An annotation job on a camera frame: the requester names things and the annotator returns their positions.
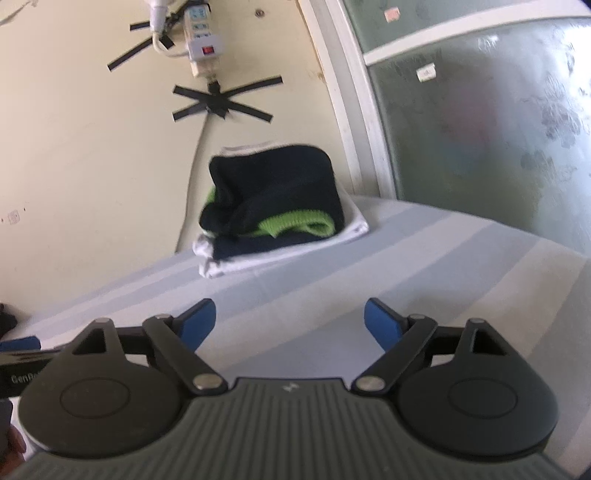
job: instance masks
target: screw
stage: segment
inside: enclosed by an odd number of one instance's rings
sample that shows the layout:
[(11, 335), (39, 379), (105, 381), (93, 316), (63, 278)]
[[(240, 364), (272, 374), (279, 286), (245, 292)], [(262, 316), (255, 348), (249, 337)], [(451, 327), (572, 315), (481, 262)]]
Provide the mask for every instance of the screw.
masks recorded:
[(367, 375), (365, 377), (358, 378), (355, 382), (357, 388), (364, 392), (379, 392), (386, 386), (386, 382), (380, 377), (374, 377), (373, 375)]
[(222, 386), (222, 377), (216, 374), (201, 374), (193, 378), (193, 385), (199, 390), (212, 390)]

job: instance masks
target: glass panel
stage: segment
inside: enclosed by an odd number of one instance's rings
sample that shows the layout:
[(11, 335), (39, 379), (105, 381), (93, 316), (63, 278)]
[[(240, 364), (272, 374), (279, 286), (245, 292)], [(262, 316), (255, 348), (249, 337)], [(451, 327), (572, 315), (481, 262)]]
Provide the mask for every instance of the glass panel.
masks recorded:
[[(343, 0), (363, 53), (423, 28), (489, 8), (527, 0)], [(386, 12), (400, 18), (388, 22)]]
[(591, 20), (529, 22), (371, 67), (401, 198), (591, 254), (589, 45)]

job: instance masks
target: white garment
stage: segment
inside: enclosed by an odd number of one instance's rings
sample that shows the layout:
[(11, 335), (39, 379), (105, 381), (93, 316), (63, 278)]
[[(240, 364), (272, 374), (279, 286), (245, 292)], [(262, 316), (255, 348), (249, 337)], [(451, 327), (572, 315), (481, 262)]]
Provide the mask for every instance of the white garment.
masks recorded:
[[(268, 150), (279, 146), (282, 145), (266, 143), (248, 147), (223, 148), (220, 155), (251, 155), (257, 151)], [(343, 207), (343, 214), (345, 216), (345, 227), (338, 235), (327, 238), (326, 240), (278, 248), (266, 253), (238, 255), (237, 257), (216, 261), (213, 259), (213, 238), (205, 233), (200, 235), (197, 240), (193, 242), (193, 252), (198, 257), (203, 258), (203, 262), (199, 265), (199, 274), (205, 278), (220, 277), (221, 275), (228, 273), (246, 270), (247, 268), (260, 267), (280, 260), (288, 260), (290, 258), (299, 257), (308, 252), (331, 247), (332, 245), (350, 242), (351, 240), (355, 240), (368, 233), (369, 225), (363, 217), (363, 214), (361, 214), (343, 187), (338, 183), (336, 187)]]

